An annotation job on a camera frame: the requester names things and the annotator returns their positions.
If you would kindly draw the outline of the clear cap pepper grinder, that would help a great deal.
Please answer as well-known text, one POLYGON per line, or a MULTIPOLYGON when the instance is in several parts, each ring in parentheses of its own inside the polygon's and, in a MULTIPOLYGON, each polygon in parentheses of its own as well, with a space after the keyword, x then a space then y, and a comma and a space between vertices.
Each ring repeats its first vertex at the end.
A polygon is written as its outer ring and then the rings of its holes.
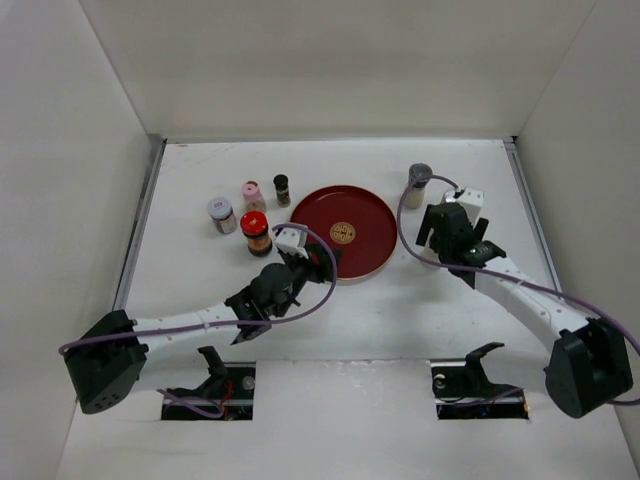
POLYGON ((432 175, 432 168, 425 163, 414 163, 409 167, 407 183, 409 190, 404 201, 405 208, 418 209, 421 207, 426 185, 432 175))

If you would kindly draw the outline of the black knob salt grinder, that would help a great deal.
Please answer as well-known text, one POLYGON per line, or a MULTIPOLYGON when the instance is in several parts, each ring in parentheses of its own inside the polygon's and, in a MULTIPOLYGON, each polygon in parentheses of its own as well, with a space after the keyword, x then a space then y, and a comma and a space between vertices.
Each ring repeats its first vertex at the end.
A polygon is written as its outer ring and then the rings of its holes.
POLYGON ((427 238, 426 243, 422 248, 422 251, 420 252, 420 256, 423 258, 422 264, 426 268, 430 270, 438 270, 440 260, 438 257, 438 253, 435 252, 430 246, 431 237, 432 235, 429 235, 429 237, 427 238))

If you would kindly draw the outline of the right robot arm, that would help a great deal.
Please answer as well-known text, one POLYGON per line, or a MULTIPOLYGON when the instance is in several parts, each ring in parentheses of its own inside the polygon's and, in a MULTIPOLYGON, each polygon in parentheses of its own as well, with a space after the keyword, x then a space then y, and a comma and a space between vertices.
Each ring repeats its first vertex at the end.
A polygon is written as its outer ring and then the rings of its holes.
POLYGON ((485 239, 488 221, 470 222, 464 207, 429 205, 417 244, 429 246, 440 267, 490 298, 547 349, 544 387, 555 405, 581 418, 604 405, 622 405, 633 386, 627 353, 637 347, 616 320, 586 302, 533 283, 507 253, 485 239))

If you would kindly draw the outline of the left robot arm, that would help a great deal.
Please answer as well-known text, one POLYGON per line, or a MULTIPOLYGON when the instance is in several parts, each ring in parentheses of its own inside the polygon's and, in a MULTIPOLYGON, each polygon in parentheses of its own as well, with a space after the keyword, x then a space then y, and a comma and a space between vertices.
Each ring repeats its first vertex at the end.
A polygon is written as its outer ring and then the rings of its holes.
POLYGON ((277 324, 291 322, 287 312, 309 283, 337 283, 342 252, 309 243, 276 245, 280 262, 226 300, 200 311, 157 319, 132 319, 123 310, 106 314, 62 356, 81 411, 105 412, 129 394, 151 390, 171 407, 183 407, 200 419, 217 420, 228 411, 233 393, 228 367, 215 348, 228 336, 233 346, 255 340, 277 324), (167 363, 192 353, 205 364, 190 375, 190 386, 172 386, 167 363))

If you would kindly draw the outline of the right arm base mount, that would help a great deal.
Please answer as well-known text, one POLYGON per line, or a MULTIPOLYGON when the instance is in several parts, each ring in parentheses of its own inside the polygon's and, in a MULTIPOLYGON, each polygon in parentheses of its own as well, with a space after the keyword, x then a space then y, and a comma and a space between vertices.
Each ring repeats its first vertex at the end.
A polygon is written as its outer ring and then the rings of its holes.
POLYGON ((524 391, 492 382, 482 366, 481 361, 490 352, 503 347, 503 343, 490 342, 463 358, 430 362, 439 420, 529 419, 524 391))

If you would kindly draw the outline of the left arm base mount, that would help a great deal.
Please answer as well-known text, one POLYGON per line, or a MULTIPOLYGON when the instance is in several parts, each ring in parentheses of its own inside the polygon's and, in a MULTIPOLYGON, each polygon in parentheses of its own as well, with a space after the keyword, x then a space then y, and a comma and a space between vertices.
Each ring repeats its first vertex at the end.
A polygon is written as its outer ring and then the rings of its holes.
POLYGON ((213 346, 198 349, 207 376, 194 388, 165 389, 163 421, 250 421, 253 419, 255 363, 225 363, 213 346))

